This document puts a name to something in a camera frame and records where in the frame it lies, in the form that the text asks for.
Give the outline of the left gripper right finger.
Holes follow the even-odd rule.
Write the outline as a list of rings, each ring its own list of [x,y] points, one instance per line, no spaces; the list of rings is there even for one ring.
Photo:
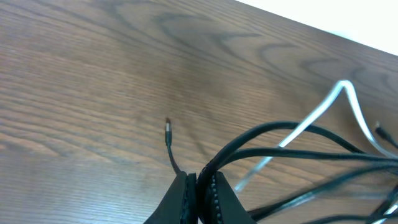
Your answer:
[[[222,172],[212,176],[206,189],[205,224],[256,224]]]

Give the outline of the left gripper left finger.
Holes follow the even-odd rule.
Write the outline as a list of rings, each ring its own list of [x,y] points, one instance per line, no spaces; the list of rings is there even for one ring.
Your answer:
[[[197,224],[196,180],[196,174],[179,172],[144,224]]]

